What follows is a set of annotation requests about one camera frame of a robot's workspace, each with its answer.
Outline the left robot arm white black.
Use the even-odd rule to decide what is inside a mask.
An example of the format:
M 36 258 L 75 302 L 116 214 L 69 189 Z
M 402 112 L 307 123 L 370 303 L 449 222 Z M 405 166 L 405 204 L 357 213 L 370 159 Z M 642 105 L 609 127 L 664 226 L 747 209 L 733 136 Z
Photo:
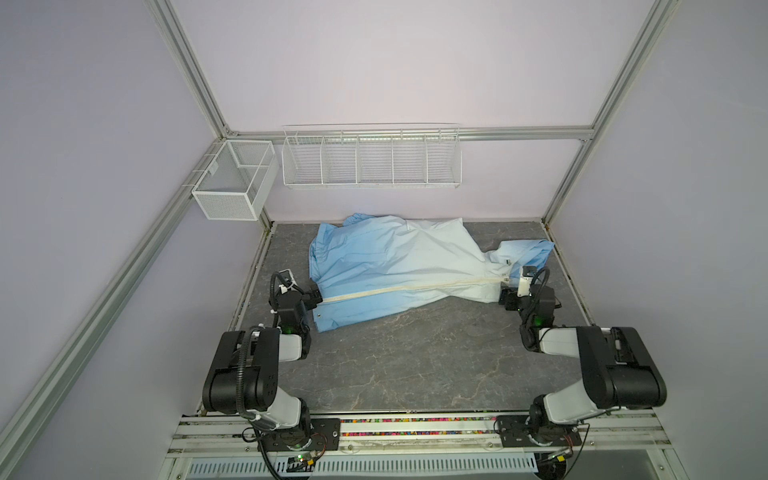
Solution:
M 203 385 L 204 409 L 244 419 L 253 430 L 249 441 L 308 446 L 313 435 L 309 408 L 278 385 L 279 367 L 308 356 L 312 311 L 321 302 L 316 285 L 280 287 L 271 294 L 272 326 L 223 333 Z

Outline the light blue jacket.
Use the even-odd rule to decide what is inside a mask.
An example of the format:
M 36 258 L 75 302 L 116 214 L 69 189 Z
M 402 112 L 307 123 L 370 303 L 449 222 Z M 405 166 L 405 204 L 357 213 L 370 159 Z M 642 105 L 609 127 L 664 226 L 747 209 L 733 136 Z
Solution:
M 487 252 L 462 219 L 406 220 L 354 214 L 323 223 L 309 247 L 309 275 L 323 301 L 314 321 L 329 332 L 448 298 L 494 303 L 524 266 L 542 268 L 543 239 L 505 240 Z

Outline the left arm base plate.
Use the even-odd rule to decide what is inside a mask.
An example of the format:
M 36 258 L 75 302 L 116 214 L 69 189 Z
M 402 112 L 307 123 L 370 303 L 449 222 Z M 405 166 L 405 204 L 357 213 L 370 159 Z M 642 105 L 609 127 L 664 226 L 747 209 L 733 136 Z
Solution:
M 341 420 L 312 418 L 309 424 L 269 432 L 262 440 L 268 452 L 336 451 L 341 440 Z

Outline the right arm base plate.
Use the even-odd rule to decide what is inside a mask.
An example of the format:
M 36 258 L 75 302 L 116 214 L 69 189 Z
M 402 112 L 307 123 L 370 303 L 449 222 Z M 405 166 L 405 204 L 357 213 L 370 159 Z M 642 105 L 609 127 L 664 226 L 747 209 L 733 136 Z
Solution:
M 537 426 L 529 415 L 499 415 L 493 429 L 505 448 L 577 447 L 582 437 L 577 426 L 545 424 Z

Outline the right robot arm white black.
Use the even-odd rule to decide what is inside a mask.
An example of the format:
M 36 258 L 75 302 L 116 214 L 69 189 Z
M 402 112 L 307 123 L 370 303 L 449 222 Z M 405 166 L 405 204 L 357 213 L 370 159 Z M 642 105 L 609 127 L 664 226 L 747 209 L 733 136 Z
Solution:
M 504 287 L 499 304 L 519 314 L 526 350 L 574 358 L 580 365 L 581 377 L 574 383 L 533 400 L 519 427 L 532 443 L 570 442 L 573 429 L 583 421 L 622 408 L 649 409 L 666 402 L 665 381 L 636 329 L 556 326 L 558 301 L 548 286 L 527 291 Z

